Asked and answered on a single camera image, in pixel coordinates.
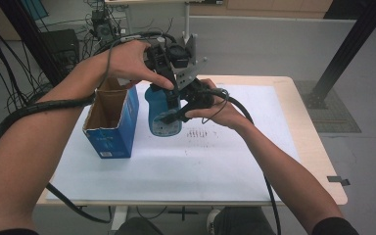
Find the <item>human arm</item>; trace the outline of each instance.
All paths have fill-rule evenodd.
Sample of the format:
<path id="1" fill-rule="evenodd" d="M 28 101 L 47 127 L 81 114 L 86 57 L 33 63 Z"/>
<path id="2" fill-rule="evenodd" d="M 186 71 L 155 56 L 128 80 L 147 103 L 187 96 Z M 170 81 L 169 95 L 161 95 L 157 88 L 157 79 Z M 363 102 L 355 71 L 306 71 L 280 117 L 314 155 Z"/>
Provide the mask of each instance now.
<path id="1" fill-rule="evenodd" d="M 216 104 L 220 102 L 219 98 L 215 100 Z M 208 110 L 191 111 L 186 116 L 209 118 L 221 107 L 222 104 Z M 234 129 L 245 140 L 264 175 L 307 233 L 311 233 L 313 226 L 323 218 L 342 217 L 338 206 L 318 181 L 293 158 L 277 148 L 231 104 L 227 104 L 212 120 Z"/>
<path id="2" fill-rule="evenodd" d="M 108 77 L 172 84 L 148 70 L 143 52 L 149 44 L 131 41 L 113 49 Z M 38 102 L 80 99 L 106 78 L 108 51 L 80 64 Z M 32 210 L 53 175 L 82 108 L 38 113 L 15 122 L 0 139 L 0 230 L 33 229 Z"/>

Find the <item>person's left hand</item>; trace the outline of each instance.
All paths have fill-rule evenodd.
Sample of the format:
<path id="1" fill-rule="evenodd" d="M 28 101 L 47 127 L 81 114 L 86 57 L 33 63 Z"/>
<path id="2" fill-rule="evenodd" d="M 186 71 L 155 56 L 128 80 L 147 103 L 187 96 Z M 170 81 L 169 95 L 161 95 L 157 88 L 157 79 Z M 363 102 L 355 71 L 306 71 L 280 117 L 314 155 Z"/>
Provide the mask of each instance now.
<path id="1" fill-rule="evenodd" d="M 149 43 L 133 40 L 114 47 L 110 58 L 108 77 L 131 80 L 130 85 L 136 84 L 141 80 L 147 80 L 162 88 L 172 90 L 173 84 L 168 79 L 145 66 L 143 53 L 150 46 Z M 95 57 L 98 60 L 107 61 L 109 50 Z"/>

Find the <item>black sleeve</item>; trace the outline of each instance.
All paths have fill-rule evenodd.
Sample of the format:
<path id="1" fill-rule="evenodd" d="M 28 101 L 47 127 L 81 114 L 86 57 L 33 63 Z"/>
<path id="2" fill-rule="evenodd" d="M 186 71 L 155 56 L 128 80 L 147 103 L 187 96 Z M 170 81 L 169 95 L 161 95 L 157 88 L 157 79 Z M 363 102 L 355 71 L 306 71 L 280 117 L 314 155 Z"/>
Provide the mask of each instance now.
<path id="1" fill-rule="evenodd" d="M 330 217 L 318 222 L 312 235 L 358 235 L 358 232 L 343 218 Z"/>
<path id="2" fill-rule="evenodd" d="M 38 235 L 38 233 L 29 229 L 16 228 L 0 231 L 0 235 Z"/>

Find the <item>metal bar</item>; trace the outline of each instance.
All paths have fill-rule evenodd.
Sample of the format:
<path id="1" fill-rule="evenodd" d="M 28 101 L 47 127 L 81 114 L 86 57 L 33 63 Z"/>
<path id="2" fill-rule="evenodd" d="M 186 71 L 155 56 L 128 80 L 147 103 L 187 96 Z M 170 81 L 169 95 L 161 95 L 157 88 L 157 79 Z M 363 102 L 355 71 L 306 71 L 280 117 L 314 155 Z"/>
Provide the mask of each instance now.
<path id="1" fill-rule="evenodd" d="M 0 8 L 51 84 L 53 86 L 58 85 L 64 77 L 44 41 L 41 39 L 35 21 L 24 8 L 22 0 L 0 0 Z"/>
<path id="2" fill-rule="evenodd" d="M 376 27 L 376 0 L 371 1 L 338 49 L 312 92 L 305 95 L 308 108 L 325 108 L 324 100 L 341 74 Z"/>

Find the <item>blue box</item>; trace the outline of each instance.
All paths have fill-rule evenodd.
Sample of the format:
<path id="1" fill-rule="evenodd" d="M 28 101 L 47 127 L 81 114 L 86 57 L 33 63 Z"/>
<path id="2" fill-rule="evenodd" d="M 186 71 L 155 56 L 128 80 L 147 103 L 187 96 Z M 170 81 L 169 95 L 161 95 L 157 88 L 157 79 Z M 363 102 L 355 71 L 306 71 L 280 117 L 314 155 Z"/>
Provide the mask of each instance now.
<path id="1" fill-rule="evenodd" d="M 116 89 L 103 84 L 96 92 L 83 132 L 102 159 L 130 158 L 139 111 L 136 86 Z"/>

